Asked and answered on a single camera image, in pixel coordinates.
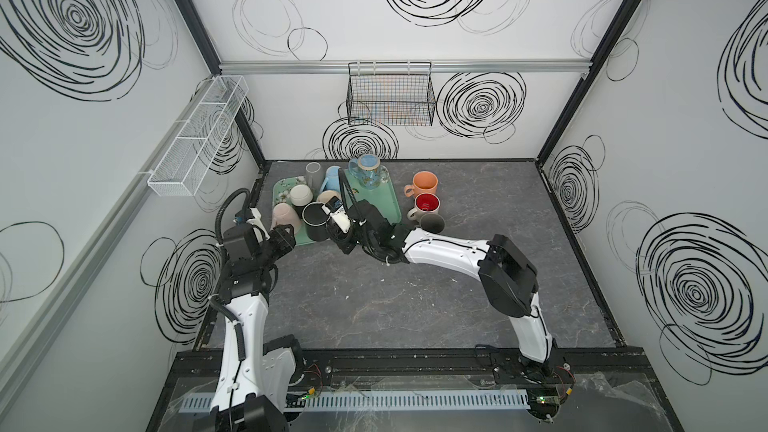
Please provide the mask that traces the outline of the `black mug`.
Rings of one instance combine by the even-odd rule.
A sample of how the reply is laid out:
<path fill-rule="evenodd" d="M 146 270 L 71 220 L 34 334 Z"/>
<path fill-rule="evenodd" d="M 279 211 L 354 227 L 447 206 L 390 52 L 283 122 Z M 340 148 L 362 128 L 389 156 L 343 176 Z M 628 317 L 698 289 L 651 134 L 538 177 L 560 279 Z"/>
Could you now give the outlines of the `black mug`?
<path fill-rule="evenodd" d="M 306 234 L 313 242 L 323 242 L 329 239 L 326 229 L 329 216 L 323 207 L 324 204 L 321 202 L 312 202 L 306 205 L 302 211 Z"/>

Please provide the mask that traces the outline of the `pale pink mug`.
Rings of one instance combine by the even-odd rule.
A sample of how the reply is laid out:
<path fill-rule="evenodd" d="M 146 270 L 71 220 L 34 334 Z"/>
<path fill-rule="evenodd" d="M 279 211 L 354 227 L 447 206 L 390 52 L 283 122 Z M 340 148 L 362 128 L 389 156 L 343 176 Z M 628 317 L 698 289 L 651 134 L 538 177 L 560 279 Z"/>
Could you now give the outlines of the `pale pink mug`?
<path fill-rule="evenodd" d="M 288 203 L 278 203 L 272 209 L 271 227 L 276 228 L 282 225 L 290 225 L 294 235 L 301 231 L 303 225 L 294 207 Z"/>

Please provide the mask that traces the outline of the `white mug red inside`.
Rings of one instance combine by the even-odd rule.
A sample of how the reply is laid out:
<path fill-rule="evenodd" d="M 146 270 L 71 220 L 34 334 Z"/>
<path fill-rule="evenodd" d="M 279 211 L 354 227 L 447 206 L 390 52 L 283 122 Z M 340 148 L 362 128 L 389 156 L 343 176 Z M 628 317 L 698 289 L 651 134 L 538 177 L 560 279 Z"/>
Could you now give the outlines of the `white mug red inside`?
<path fill-rule="evenodd" d="M 433 193 L 421 193 L 414 199 L 414 207 L 407 213 L 407 218 L 418 222 L 423 216 L 435 214 L 440 209 L 440 199 Z"/>

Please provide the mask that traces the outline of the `peach mug grey base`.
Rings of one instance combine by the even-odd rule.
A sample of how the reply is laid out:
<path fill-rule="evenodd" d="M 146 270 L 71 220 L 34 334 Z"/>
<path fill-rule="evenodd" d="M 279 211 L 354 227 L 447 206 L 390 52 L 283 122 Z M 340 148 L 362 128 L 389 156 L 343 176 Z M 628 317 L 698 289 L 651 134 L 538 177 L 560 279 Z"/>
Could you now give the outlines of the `peach mug grey base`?
<path fill-rule="evenodd" d="M 416 197 L 423 193 L 435 194 L 439 185 L 438 177 L 430 171 L 417 172 L 411 182 L 404 186 L 406 197 Z"/>

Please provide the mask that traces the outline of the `beige mug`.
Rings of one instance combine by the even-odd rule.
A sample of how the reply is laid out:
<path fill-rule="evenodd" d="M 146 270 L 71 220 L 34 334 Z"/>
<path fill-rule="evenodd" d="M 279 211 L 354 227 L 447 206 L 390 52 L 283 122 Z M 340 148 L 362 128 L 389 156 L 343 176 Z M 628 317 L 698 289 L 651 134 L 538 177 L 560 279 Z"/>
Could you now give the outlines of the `beige mug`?
<path fill-rule="evenodd" d="M 341 196 L 338 191 L 326 190 L 318 195 L 317 200 L 324 205 L 333 205 L 334 203 L 341 201 Z"/>

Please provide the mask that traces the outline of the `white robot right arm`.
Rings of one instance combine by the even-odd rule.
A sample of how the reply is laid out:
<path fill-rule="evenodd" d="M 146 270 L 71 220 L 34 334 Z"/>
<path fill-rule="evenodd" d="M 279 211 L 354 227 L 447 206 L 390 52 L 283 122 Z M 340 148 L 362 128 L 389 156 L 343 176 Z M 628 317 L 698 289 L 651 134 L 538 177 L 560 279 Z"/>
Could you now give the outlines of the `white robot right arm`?
<path fill-rule="evenodd" d="M 561 366 L 540 304 L 536 267 L 508 237 L 467 240 L 392 224 L 365 200 L 346 206 L 333 198 L 321 208 L 330 239 L 346 255 L 360 247 L 386 265 L 427 264 L 478 281 L 489 304 L 512 325 L 519 362 L 514 369 L 527 380 L 548 378 Z"/>

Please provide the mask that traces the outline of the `light blue mug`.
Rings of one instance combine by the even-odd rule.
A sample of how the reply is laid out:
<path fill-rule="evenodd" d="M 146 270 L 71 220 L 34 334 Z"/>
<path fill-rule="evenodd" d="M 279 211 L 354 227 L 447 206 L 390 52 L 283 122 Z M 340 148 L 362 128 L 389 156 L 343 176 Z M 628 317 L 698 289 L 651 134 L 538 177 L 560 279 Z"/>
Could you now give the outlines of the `light blue mug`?
<path fill-rule="evenodd" d="M 325 172 L 325 177 L 320 187 L 320 192 L 334 191 L 339 192 L 341 190 L 339 172 L 341 168 L 339 166 L 330 166 Z"/>

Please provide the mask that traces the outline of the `blue butterfly mug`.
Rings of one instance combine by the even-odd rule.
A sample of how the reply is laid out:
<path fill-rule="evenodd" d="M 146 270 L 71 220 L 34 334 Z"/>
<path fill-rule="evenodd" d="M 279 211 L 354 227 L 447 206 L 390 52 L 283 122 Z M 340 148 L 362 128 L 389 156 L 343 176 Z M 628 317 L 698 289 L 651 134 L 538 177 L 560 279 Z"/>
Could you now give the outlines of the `blue butterfly mug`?
<path fill-rule="evenodd" d="M 381 159 L 374 154 L 364 154 L 351 159 L 348 170 L 365 189 L 376 189 L 381 185 Z"/>

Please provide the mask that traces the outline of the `mint green floral tray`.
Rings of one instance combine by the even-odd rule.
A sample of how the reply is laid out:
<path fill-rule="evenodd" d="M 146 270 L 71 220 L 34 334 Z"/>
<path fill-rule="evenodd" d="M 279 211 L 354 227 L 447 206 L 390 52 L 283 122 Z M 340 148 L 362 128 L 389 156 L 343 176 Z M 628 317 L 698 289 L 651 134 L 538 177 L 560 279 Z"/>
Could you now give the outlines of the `mint green floral tray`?
<path fill-rule="evenodd" d="M 359 181 L 349 172 L 345 173 L 349 184 L 353 188 L 354 196 L 357 202 L 368 201 L 375 206 L 381 215 L 390 223 L 399 223 L 402 220 L 402 213 L 397 200 L 397 194 L 388 175 L 385 180 L 376 189 L 366 189 L 359 184 Z M 305 184 L 303 176 L 294 176 L 281 178 L 273 186 L 272 204 L 273 209 L 279 203 L 290 204 L 289 192 L 298 184 Z"/>

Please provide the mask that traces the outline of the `grey tall cup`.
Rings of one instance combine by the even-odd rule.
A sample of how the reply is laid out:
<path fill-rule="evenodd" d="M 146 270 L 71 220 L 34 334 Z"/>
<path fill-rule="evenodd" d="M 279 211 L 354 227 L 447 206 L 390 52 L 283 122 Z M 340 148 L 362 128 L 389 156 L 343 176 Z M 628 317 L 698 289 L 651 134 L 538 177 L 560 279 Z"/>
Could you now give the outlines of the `grey tall cup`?
<path fill-rule="evenodd" d="M 325 178 L 322 164 L 319 162 L 308 163 L 305 167 L 304 178 L 310 189 L 313 192 L 318 192 Z"/>

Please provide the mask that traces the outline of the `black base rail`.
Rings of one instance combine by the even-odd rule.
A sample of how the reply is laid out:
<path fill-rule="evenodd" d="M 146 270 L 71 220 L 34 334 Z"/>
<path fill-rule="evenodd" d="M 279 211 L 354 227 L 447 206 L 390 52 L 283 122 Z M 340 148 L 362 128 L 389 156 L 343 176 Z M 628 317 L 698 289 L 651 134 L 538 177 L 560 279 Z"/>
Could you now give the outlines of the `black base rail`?
<path fill-rule="evenodd" d="M 479 375 L 500 384 L 559 384 L 579 373 L 645 371 L 651 368 L 638 347 L 557 348 L 549 364 L 539 366 L 513 348 L 475 345 L 432 349 L 305 349 L 289 376 L 294 386 L 329 386 L 343 377 Z"/>

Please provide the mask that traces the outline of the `aluminium wall rail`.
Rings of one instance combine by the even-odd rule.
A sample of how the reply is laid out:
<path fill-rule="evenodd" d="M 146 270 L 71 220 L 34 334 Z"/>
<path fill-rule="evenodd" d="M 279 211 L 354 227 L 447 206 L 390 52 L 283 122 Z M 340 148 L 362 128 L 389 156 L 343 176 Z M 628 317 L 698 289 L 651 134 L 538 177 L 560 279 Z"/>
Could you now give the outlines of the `aluminium wall rail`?
<path fill-rule="evenodd" d="M 222 62 L 225 74 L 414 74 L 431 73 L 579 73 L 590 71 L 588 59 L 476 59 L 476 60 L 322 60 L 322 61 L 230 61 Z"/>
<path fill-rule="evenodd" d="M 179 118 L 133 176 L 118 201 L 95 229 L 68 267 L 64 277 L 54 283 L 53 291 L 35 313 L 33 319 L 10 351 L 1 360 L 1 408 L 15 402 L 62 330 L 88 293 L 104 263 L 116 244 L 133 222 L 148 196 L 148 177 L 151 176 L 171 149 L 183 124 L 192 115 L 195 106 L 188 102 Z"/>

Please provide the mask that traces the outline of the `black corner frame post left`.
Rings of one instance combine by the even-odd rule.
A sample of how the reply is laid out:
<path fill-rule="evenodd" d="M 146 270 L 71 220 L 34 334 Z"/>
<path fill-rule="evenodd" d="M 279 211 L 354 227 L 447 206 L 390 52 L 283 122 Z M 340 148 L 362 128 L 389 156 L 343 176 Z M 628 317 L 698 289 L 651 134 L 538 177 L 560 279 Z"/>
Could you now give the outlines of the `black corner frame post left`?
<path fill-rule="evenodd" d="M 205 29 L 193 0 L 174 0 L 174 2 L 208 71 L 213 75 L 220 74 L 222 72 L 221 59 Z M 246 150 L 251 154 L 260 171 L 265 173 L 268 169 L 269 161 L 265 158 L 250 123 L 246 120 L 246 117 L 242 112 L 237 113 L 235 123 L 245 141 Z"/>

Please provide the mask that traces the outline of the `black corner frame post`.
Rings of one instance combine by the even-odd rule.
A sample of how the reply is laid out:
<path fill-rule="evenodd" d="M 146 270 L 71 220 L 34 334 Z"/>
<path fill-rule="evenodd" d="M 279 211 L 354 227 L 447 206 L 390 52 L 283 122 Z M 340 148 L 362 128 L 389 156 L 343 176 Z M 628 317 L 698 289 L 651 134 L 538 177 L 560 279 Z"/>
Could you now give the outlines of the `black corner frame post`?
<path fill-rule="evenodd" d="M 555 146 L 564 135 L 572 119 L 575 117 L 576 112 L 597 80 L 599 72 L 606 64 L 609 55 L 613 52 L 614 47 L 627 28 L 630 20 L 634 17 L 641 2 L 642 0 L 622 0 L 592 56 L 592 66 L 590 67 L 590 71 L 576 84 L 545 140 L 544 145 L 538 153 L 536 157 L 536 164 L 538 167 L 542 167 L 552 155 Z"/>
<path fill-rule="evenodd" d="M 220 74 L 222 72 L 221 59 L 205 29 L 193 0 L 174 0 L 174 2 L 208 71 L 213 75 Z M 246 150 L 251 154 L 260 171 L 265 173 L 268 169 L 269 161 L 265 158 L 250 123 L 246 120 L 246 117 L 242 112 L 237 113 L 235 123 L 245 141 Z"/>

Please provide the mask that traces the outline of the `aluminium wall rail left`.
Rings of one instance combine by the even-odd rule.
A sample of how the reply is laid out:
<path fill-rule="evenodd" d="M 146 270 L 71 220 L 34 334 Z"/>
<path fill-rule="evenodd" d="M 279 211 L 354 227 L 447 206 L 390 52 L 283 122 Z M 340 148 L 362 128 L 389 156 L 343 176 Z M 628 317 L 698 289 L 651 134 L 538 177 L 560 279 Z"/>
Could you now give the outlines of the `aluminium wall rail left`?
<path fill-rule="evenodd" d="M 171 149 L 183 124 L 192 115 L 195 106 L 188 102 L 179 118 L 133 176 L 118 201 L 95 229 L 68 267 L 64 277 L 54 283 L 53 291 L 35 313 L 33 319 L 10 351 L 1 360 L 1 408 L 15 402 L 62 330 L 88 293 L 104 263 L 116 244 L 133 222 L 148 196 L 148 177 L 151 176 Z"/>

